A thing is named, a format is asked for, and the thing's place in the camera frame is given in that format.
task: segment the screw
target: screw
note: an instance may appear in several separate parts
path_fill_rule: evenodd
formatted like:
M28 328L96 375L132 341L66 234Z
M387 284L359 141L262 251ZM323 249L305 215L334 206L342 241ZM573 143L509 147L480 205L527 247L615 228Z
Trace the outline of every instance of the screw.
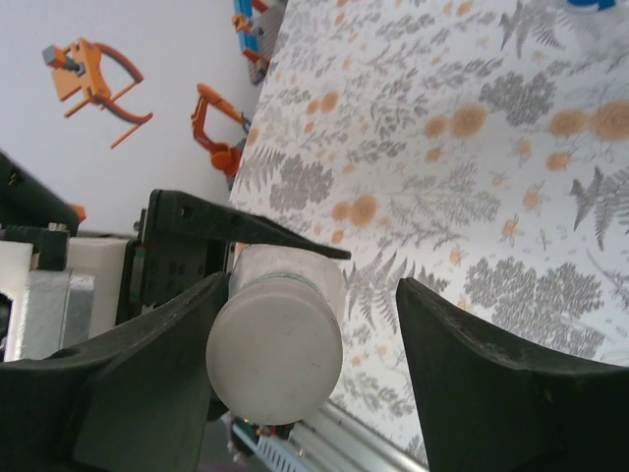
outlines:
M48 231L67 231L68 227L63 223L48 223Z

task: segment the gray leaf print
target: gray leaf print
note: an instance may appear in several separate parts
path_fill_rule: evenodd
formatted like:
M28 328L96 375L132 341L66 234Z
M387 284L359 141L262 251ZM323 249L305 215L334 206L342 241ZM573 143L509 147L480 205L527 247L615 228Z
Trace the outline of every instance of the gray leaf print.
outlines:
M542 346L591 359L604 335L578 320L603 306L600 281L564 264L538 276L514 258L470 267L465 291L472 303L492 308L492 322Z
M496 14L494 12L477 13L468 16L463 22L457 23L454 28L461 32L467 32L471 25L481 25L486 27L495 20Z
M277 96L280 99L280 103L284 106L306 103L312 98L309 91L302 90L299 87L285 88Z
M476 191L477 174L476 164L466 162L439 180L409 177L403 189L412 192L415 212L429 217L441 215L448 222L466 226L472 222L492 222L500 208L500 199L485 190Z
M448 28L440 29L439 32L430 39L430 44L433 46L440 46L444 44L448 37L450 37L451 33L452 31Z
M625 51L614 51L611 55L607 51L593 52L588 54L581 61L577 62L574 67L570 69L570 73L568 75L574 76L584 72L589 72L590 69L601 64L608 64L603 73L609 74L614 69L620 67L625 62L627 57L629 57L629 52Z
M256 118L264 124L260 139L272 142L276 148L288 146L294 142L296 135L302 133L301 127L296 128L296 121L292 118L289 107L277 102L265 101L258 107Z
M372 413L387 408L393 417L402 418L415 411L412 399L400 398L395 390L380 385L376 377L364 372L341 375L338 386L354 400L362 401Z
M434 17L432 15L424 14L418 18L412 15L405 15L397 22L390 22L381 26L375 34L384 36L391 41L399 39L405 34L415 34L417 31L432 25L434 25Z
M367 342L372 338L372 332L370 331L370 327L366 324L362 324L360 327L354 329L352 333L352 337L356 339L361 345L367 344Z
M270 182L273 173L279 168L286 158L286 154L268 147L258 147L254 149L247 158L247 165L243 165L236 176L236 185L245 187L247 192L256 188L261 192L262 187Z
M382 140L390 138L398 127L404 129L417 124L411 111L405 106L389 105L379 101L370 107L370 115Z
M349 135L342 127L344 121L345 120L339 120L336 123L337 126L333 128L332 131L323 129L321 132L308 134L306 140L300 144L299 149L304 148L310 151L313 150L313 148L323 148L347 143Z
M273 217L273 222L290 229L298 234L307 233L313 226L313 221L302 212L281 213Z
M415 98L412 104L413 104L413 113L415 113L415 116L417 116L418 118L422 118L423 116L426 116L429 114L429 110L428 110L429 100L426 98L425 94L422 93L420 96Z
M522 48L529 35L533 35L540 44L563 49L564 45L557 39L556 29L567 26L568 18L564 9L546 0L533 0L527 5L518 0L513 15L502 14L500 25L504 33L502 49L515 35L516 51L518 58L521 58Z
M417 461L425 467L429 465L429 458L426 453L426 445L420 435L414 435L409 444L404 449L411 457L417 459Z
M363 141L358 149L350 150L347 159L351 162L366 162L375 164L383 157L393 158L406 149L406 143L394 143L386 141Z
M329 71L330 68L332 67L332 64L334 64L334 62L336 61L336 57L337 57L336 55L331 55L327 57L326 59L324 59L322 66L314 71L314 77L318 79L327 71Z
M309 72L321 62L323 55L312 48L312 44L316 42L316 35L312 35L310 41L307 38L303 38L298 44L292 45L290 58L286 61L291 65L291 70L295 72Z
M485 84L479 101L488 103L492 111L506 111L511 126L534 125L552 108L555 91L555 83L542 72L527 84L522 74L509 72L498 77L493 86Z
M618 217L622 226L629 225L629 167L605 177L604 180L600 169L595 167L594 178L588 190L575 179L570 195L577 201L574 229L594 209L597 242L601 250L604 250L604 238L614 217Z
M407 259L395 267L397 254L393 253L387 261L383 261L382 252L379 252L373 261L362 268L355 264L348 272L343 270L348 286L348 313L354 315L354 308L359 308L361 316L376 328L373 315L380 312L384 323L397 333L399 329L397 306L395 303L395 290L401 278L413 277L431 290L441 293L448 286L447 280L436 277L426 271L422 266L417 271L415 263L409 264Z
M586 190L583 184L574 179L572 182L572 190L570 195L574 196L577 200L577 217L574 220L574 230L579 227L581 221L588 215L590 210L594 208L597 198L599 197L600 184L602 183L602 172L598 167L594 169L594 179Z
M455 61L443 64L433 75L422 78L427 89L438 90L443 87L458 89L470 79L481 79L489 76L502 65L502 59L475 59L466 64Z
M319 162L304 165L299 155L289 157L280 169L282 183L273 184L269 204L277 211L304 209L308 203L320 204L329 196L334 179L331 169Z
M275 59L271 59L271 62L268 65L268 69L266 71L266 76L271 77L275 73L276 69L277 69L277 61Z
M550 64L548 64L548 67L546 67L546 73L549 77L557 77L560 76L563 71L569 69L570 66L570 61L561 61L559 59L555 59Z
M409 221L409 215L413 210L406 206L397 205L394 201L390 204L391 214L399 218L401 222L409 225L408 229L390 231L387 237L380 238L377 243L379 248L391 245L413 244L419 249L426 241L434 241L432 249L436 251L441 246L460 239L466 239L460 233L455 233L450 227L440 221L432 220L428 225L417 221Z
M277 38L275 39L275 48L273 49L273 55L279 55L279 52L284 48L287 44L289 38L289 34L284 31L280 31L277 34Z
M382 18L382 13L378 11L381 8L380 1L371 2L368 5L361 5L361 9L358 15L343 22L343 25L338 29L337 33L332 36L334 39L342 39L343 34L351 33L355 30L362 30L368 26L368 24L377 25Z
M347 401L343 396L343 393L334 393L330 396L330 401L338 406L341 410L349 411Z
M600 266L600 264L594 259L590 251L588 251L588 258L597 268L597 270L604 276L611 284L613 289L611 297L614 299L620 299L620 308L622 311L629 313L629 273L621 272L620 270L606 270Z
M382 52L371 59L368 64L373 70L389 77L393 68L399 70L410 69L417 64L417 56L429 54L431 49L423 44L424 40L419 37L415 43L410 44L403 42L398 48L392 48L391 44L387 45Z

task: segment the white bottle cap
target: white bottle cap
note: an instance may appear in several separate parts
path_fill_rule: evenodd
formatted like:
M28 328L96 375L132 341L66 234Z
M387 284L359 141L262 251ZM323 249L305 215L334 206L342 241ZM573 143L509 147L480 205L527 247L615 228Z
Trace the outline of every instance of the white bottle cap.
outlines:
M340 329L325 299L284 277L237 293L207 341L212 388L235 416L262 425L315 411L334 390L342 361Z

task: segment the black plastic bracket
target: black plastic bracket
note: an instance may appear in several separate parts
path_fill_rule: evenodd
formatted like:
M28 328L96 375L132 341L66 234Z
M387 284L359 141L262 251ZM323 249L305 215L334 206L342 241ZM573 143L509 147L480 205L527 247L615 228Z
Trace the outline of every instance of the black plastic bracket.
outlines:
M397 306L431 472L626 470L629 369L527 341L413 279Z
M332 259L351 253L314 243L273 221L206 202L184 192L155 190L140 221L144 249L141 298L161 305L207 275L229 271L235 242L306 249Z
M0 150L0 225L47 228L49 223L63 224L75 236L80 220L71 206Z

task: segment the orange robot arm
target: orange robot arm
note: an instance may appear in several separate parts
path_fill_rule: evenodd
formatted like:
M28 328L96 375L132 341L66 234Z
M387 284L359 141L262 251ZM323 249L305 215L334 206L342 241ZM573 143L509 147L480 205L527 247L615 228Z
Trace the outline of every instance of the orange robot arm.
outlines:
M219 111L222 111L243 127L247 125L247 120L236 111L231 103L224 100L212 88L204 84L198 84L197 91L199 92L199 100L197 101L195 113L193 113L191 117L193 137L197 143L209 151L212 165L222 170L225 175L232 177L238 172L241 151L225 143L216 143L207 136L203 129L205 117L207 116L207 106L211 105Z

